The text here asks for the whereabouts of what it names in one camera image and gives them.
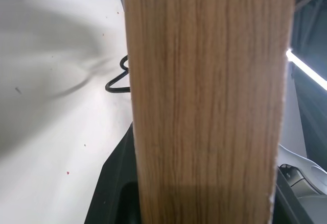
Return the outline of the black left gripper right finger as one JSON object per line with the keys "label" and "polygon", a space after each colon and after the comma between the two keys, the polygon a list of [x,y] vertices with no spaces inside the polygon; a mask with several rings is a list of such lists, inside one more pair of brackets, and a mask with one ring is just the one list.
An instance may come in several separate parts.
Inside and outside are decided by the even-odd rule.
{"label": "black left gripper right finger", "polygon": [[279,168],[275,188],[271,224],[314,224]]}

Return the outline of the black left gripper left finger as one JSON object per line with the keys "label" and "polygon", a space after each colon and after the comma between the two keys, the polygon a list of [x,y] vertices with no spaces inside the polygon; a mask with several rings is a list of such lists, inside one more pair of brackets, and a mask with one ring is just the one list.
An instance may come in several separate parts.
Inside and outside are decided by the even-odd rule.
{"label": "black left gripper left finger", "polygon": [[101,169],[85,224],[141,224],[133,125]]}

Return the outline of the wooden plank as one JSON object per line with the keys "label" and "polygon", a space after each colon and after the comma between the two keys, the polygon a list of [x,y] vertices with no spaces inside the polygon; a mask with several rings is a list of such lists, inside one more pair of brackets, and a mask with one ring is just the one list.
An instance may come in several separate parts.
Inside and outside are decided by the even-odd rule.
{"label": "wooden plank", "polygon": [[295,0],[125,0],[143,224],[271,224]]}

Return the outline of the silver robot body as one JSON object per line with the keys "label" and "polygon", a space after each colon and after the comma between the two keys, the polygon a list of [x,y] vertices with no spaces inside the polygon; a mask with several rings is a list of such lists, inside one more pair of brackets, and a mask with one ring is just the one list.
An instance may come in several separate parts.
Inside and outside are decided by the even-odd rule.
{"label": "silver robot body", "polygon": [[297,199],[327,198],[327,171],[281,144],[277,165]]}

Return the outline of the white LED light strip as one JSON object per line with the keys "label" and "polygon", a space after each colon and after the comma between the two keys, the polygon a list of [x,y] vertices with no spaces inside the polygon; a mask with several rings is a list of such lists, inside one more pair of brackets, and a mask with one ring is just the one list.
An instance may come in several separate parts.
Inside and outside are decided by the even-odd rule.
{"label": "white LED light strip", "polygon": [[291,49],[286,51],[286,56],[289,62],[292,62],[296,67],[298,67],[302,72],[304,72],[308,77],[316,82],[321,88],[327,91],[327,81],[318,73],[316,73],[312,68],[307,66],[307,64],[305,64],[300,58],[294,55]]}

